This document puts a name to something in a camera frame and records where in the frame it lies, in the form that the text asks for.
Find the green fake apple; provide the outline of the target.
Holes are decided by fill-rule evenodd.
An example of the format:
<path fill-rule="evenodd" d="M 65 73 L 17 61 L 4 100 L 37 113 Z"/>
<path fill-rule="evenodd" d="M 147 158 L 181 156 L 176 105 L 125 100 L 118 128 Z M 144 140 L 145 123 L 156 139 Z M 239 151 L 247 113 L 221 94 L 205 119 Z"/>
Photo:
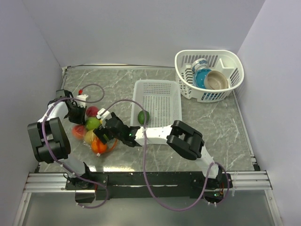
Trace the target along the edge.
<path fill-rule="evenodd" d="M 101 125 L 101 122 L 96 117 L 89 117 L 85 122 L 85 127 L 88 131 L 97 129 Z"/>

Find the tan fake pear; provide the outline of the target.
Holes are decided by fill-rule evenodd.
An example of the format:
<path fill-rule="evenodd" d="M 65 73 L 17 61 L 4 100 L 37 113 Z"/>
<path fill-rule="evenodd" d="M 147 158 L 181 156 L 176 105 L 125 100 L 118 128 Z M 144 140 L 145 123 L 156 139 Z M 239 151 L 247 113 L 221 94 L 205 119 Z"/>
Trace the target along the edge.
<path fill-rule="evenodd" d="M 84 135 L 84 142 L 86 142 L 87 144 L 91 144 L 92 141 L 94 140 L 95 138 L 95 134 L 92 130 L 89 130 L 86 132 L 86 134 Z"/>

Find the fake orange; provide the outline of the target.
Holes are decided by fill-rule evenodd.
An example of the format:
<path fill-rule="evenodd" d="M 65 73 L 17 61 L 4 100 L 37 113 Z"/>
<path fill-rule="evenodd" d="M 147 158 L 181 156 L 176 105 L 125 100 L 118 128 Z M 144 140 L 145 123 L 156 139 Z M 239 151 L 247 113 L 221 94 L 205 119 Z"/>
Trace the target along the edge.
<path fill-rule="evenodd" d="M 95 138 L 91 142 L 91 149 L 95 154 L 101 155 L 107 151 L 107 145 L 103 144 L 98 138 Z"/>

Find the red fake apple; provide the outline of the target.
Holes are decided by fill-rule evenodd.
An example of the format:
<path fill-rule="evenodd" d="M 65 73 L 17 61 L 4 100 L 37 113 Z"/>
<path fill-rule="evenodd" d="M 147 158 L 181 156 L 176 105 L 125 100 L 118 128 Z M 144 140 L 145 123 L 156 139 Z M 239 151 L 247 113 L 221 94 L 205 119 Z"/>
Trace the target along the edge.
<path fill-rule="evenodd" d="M 87 117 L 96 117 L 99 109 L 96 106 L 90 106 L 86 110 Z"/>

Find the dark green fake lime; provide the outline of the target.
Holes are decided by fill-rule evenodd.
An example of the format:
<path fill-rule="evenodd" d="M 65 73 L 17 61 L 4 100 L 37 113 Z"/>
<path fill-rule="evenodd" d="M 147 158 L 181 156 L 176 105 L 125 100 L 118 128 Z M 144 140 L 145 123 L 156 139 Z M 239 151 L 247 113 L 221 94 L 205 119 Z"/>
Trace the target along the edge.
<path fill-rule="evenodd" d="M 148 124 L 149 120 L 150 120 L 150 114 L 148 111 L 146 111 L 146 113 L 144 113 L 144 111 L 140 111 L 137 115 L 137 120 L 139 122 L 139 124 L 143 125 L 144 123 Z"/>

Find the white perforated plastic tray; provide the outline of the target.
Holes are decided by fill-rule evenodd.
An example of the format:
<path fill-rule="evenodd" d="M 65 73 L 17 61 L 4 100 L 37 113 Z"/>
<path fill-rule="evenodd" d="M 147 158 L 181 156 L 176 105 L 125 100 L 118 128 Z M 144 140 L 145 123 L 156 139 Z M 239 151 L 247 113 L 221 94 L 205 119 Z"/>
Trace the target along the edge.
<path fill-rule="evenodd" d="M 150 115 L 148 128 L 164 127 L 173 124 L 175 120 L 182 120 L 180 86 L 175 81 L 136 81 L 133 100 L 140 105 L 132 104 L 131 126 L 141 125 L 138 121 L 141 108 Z"/>

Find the pink red fake peach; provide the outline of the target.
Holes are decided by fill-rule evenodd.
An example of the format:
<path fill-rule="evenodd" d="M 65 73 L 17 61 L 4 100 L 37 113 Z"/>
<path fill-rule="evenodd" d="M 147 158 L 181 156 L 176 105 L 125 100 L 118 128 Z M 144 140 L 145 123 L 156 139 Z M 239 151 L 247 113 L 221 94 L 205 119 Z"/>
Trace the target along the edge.
<path fill-rule="evenodd" d="M 71 130 L 72 135 L 78 140 L 82 140 L 86 132 L 87 130 L 84 125 L 76 125 Z"/>

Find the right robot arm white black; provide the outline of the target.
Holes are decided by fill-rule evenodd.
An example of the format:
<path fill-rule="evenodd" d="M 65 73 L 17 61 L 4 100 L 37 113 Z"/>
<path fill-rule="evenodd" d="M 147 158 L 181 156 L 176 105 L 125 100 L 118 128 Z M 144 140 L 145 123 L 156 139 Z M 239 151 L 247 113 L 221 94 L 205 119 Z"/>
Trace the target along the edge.
<path fill-rule="evenodd" d="M 115 113 L 105 109 L 101 109 L 96 118 L 101 125 L 94 134 L 104 144 L 115 138 L 129 147 L 169 145 L 182 158 L 197 162 L 208 186 L 214 188 L 222 183 L 222 169 L 207 151 L 203 135 L 183 121 L 175 120 L 168 126 L 145 129 L 142 126 L 129 127 Z"/>

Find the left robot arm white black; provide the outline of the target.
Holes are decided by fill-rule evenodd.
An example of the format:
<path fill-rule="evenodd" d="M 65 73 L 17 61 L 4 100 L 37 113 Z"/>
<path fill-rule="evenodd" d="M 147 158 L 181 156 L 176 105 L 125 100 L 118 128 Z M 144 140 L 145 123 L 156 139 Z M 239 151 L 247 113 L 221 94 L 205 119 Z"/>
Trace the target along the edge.
<path fill-rule="evenodd" d="M 82 126 L 85 122 L 86 104 L 74 100 L 70 91 L 56 91 L 54 100 L 48 103 L 45 115 L 27 127 L 33 153 L 38 162 L 57 163 L 67 174 L 67 181 L 81 189 L 93 186 L 88 166 L 71 155 L 71 145 L 62 120 Z"/>

